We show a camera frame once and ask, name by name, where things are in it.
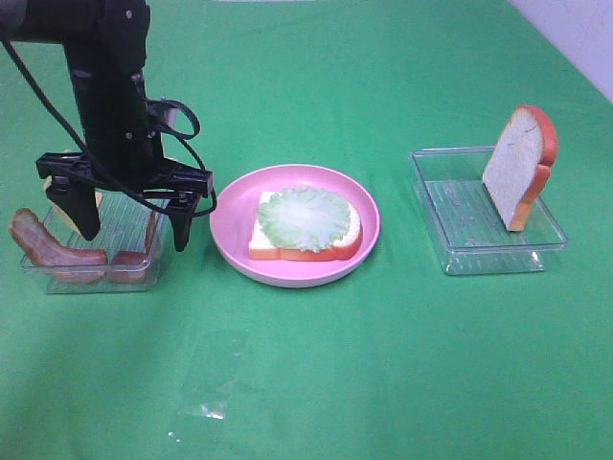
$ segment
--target toast slice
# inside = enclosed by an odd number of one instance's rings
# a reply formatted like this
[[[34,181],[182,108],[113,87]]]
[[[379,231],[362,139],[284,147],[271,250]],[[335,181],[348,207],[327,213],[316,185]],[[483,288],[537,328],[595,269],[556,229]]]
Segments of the toast slice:
[[[274,192],[263,191],[260,194],[260,204],[267,202]],[[333,242],[332,246],[318,252],[277,247],[261,230],[260,221],[256,218],[253,225],[251,241],[249,242],[249,259],[261,261],[286,260],[302,262],[322,262],[347,260],[353,257],[362,243],[362,225],[355,207],[348,202],[350,208],[350,229],[343,238]]]
[[[507,230],[524,229],[534,201],[551,175],[556,155],[556,127],[547,113],[535,105],[519,105],[482,177]]]

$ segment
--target white wall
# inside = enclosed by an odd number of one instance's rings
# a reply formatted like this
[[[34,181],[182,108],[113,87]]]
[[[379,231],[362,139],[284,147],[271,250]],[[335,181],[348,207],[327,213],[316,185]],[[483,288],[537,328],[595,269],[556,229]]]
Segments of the white wall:
[[[613,103],[613,0],[509,0]]]

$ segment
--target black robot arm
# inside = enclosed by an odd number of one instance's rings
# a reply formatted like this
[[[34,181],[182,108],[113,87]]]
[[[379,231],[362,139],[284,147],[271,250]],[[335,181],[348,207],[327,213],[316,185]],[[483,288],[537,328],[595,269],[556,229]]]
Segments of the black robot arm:
[[[199,131],[193,113],[182,103],[151,101],[146,96],[142,69],[149,20],[145,0],[3,0],[0,4],[0,36],[11,55],[12,40],[58,43],[68,64],[84,143],[76,139],[82,152],[45,153],[36,161],[40,177],[52,177],[47,197],[91,240],[100,230],[95,188],[124,192],[170,217],[174,245],[181,251],[189,240],[192,218],[213,211],[216,197],[212,173],[185,142]],[[192,122],[192,134],[170,127],[176,110]],[[177,137],[200,168],[165,158],[163,132]],[[210,196],[213,206],[196,212],[202,196]],[[154,197],[166,198],[164,209],[147,201]]]

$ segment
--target plastic tray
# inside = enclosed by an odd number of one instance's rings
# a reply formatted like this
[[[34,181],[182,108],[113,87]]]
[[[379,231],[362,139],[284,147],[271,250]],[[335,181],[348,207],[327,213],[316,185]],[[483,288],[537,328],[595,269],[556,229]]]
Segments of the plastic tray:
[[[42,221],[47,230],[66,246],[74,248],[102,248],[109,264],[100,265],[34,265],[27,256],[21,260],[24,272],[33,275],[47,293],[129,292],[147,290],[157,282],[159,259],[164,247],[166,219],[154,213],[150,227],[151,244],[146,247],[145,236],[151,211],[120,193],[105,193],[100,209],[101,230],[96,238],[87,241],[73,231],[52,207]],[[143,259],[136,264],[112,264],[118,251],[138,251]],[[65,282],[65,275],[92,275],[89,283]]]
[[[526,227],[509,232],[481,180],[493,147],[422,149],[409,159],[437,255],[448,275],[545,270],[568,240],[541,198]]]

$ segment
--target cable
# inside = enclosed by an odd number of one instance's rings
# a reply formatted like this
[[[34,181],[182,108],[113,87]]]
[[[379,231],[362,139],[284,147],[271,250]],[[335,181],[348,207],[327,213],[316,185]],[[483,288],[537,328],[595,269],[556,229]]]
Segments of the cable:
[[[143,206],[146,206],[151,211],[155,211],[155,212],[163,214],[165,216],[185,217],[185,213],[181,213],[179,211],[173,211],[173,210],[165,209],[165,208],[162,208],[162,207],[160,207],[160,206],[158,206],[156,204],[149,203],[148,201],[143,199],[141,196],[139,196],[138,194],[134,193],[132,190],[127,188],[119,180],[117,180],[102,165],[102,163],[98,160],[98,158],[96,158],[91,153],[89,148],[80,139],[79,134],[70,125],[68,120],[66,120],[62,116],[62,114],[59,113],[59,111],[54,107],[54,105],[51,103],[51,101],[49,101],[49,98],[47,98],[47,96],[45,95],[45,93],[42,90],[42,88],[38,85],[38,83],[36,82],[34,76],[32,75],[32,73],[30,73],[30,71],[28,70],[28,67],[26,66],[24,61],[21,59],[21,57],[17,54],[17,52],[15,51],[13,46],[11,45],[11,42],[6,37],[4,37],[3,34],[0,34],[0,41],[2,41],[2,45],[7,50],[7,53],[11,57],[12,61],[14,62],[14,64],[17,66],[17,69],[19,70],[19,72],[21,73],[21,75],[23,76],[23,78],[25,79],[27,84],[32,88],[32,90],[34,91],[34,93],[38,97],[38,100],[43,104],[43,106],[47,109],[47,111],[56,119],[56,121],[66,130],[68,135],[72,138],[72,140],[75,142],[75,144],[77,144],[77,146],[81,149],[83,154],[85,154],[88,157],[88,159],[94,165],[96,170],[99,173],[101,173],[104,176],[104,178],[106,180],[108,180],[108,182],[113,187],[118,189],[120,192],[123,192],[124,194],[126,194],[127,196],[132,198],[133,200],[141,203]],[[193,156],[193,158],[198,163],[198,166],[200,167],[200,169],[204,170],[205,169],[204,168],[204,163],[202,162],[202,160],[200,159],[198,154],[195,152],[195,150],[184,139],[176,136],[175,134],[172,134],[172,135],[174,135],[174,137],[176,137],[176,139],[183,145],[183,147],[185,147],[190,152],[190,154]],[[187,215],[188,218],[199,218],[201,216],[206,216],[207,214],[210,214],[210,213],[213,212],[213,210],[216,208],[216,204],[217,204],[215,190],[212,189],[210,191],[209,195],[211,196],[211,201],[212,201],[211,207],[207,208],[207,209],[205,209],[203,211],[199,211],[199,212],[195,212],[195,213],[190,213],[189,215]]]

